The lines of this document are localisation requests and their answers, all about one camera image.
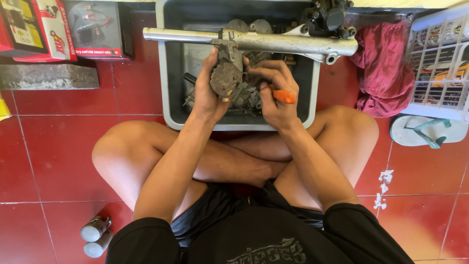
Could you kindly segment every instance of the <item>product box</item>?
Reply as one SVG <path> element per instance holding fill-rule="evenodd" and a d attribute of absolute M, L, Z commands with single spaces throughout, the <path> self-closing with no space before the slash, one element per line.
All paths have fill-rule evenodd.
<path fill-rule="evenodd" d="M 31 0 L 45 36 L 48 54 L 14 58 L 17 62 L 76 62 L 72 34 L 60 0 Z"/>
<path fill-rule="evenodd" d="M 130 13 L 122 3 L 66 1 L 76 55 L 93 60 L 134 58 Z"/>
<path fill-rule="evenodd" d="M 0 0 L 0 55 L 47 54 L 38 18 L 29 0 Z"/>

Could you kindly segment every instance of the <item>person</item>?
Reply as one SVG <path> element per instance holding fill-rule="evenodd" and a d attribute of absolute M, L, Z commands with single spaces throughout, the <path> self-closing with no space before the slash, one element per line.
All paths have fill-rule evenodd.
<path fill-rule="evenodd" d="M 195 105 L 179 133 L 127 121 L 96 143 L 96 169 L 133 210 L 106 262 L 413 263 L 354 192 L 378 139 L 374 119 L 335 106 L 316 113 L 305 129 L 296 104 L 275 101 L 263 82 L 262 114 L 277 131 L 210 140 L 229 106 L 209 84 L 217 51 L 204 60 Z M 247 71 L 298 95 L 283 61 Z M 237 196 L 227 183 L 260 190 Z"/>

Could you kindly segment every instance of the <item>white plastic basket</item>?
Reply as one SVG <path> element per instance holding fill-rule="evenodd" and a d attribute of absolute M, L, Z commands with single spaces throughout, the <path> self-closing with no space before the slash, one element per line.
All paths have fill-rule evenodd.
<path fill-rule="evenodd" d="M 416 19 L 406 60 L 416 81 L 401 113 L 469 123 L 469 3 Z"/>

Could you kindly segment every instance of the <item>tiled floor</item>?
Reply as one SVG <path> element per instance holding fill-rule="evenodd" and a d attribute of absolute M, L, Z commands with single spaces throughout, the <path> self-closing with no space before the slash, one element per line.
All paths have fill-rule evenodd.
<path fill-rule="evenodd" d="M 158 45 L 141 37 L 154 17 L 133 21 L 136 59 L 97 63 L 100 89 L 2 92 L 14 116 L 0 122 L 0 264 L 102 264 L 104 255 L 83 253 L 80 228 L 98 213 L 113 217 L 115 232 L 130 222 L 91 149 L 119 122 L 164 122 Z M 348 58 L 322 65 L 317 110 L 353 107 L 358 91 Z M 377 122 L 378 143 L 356 186 L 360 200 L 416 263 L 469 264 L 469 138 L 439 150 L 407 148 L 392 143 L 389 118 Z M 375 209 L 386 170 L 394 170 L 386 207 Z"/>

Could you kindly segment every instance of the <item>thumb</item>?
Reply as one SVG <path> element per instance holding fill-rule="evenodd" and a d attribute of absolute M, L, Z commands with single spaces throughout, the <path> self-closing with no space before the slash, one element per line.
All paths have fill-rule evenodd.
<path fill-rule="evenodd" d="M 200 70 L 199 76 L 197 77 L 197 81 L 200 80 L 202 83 L 210 82 L 210 75 L 212 74 L 213 67 L 218 62 L 218 49 L 216 47 L 212 47 L 212 51 L 210 55 L 204 60 L 202 63 L 202 69 Z"/>
<path fill-rule="evenodd" d="M 269 88 L 269 85 L 266 82 L 261 83 L 259 96 L 262 99 L 262 108 L 277 108 L 273 99 L 272 90 Z"/>

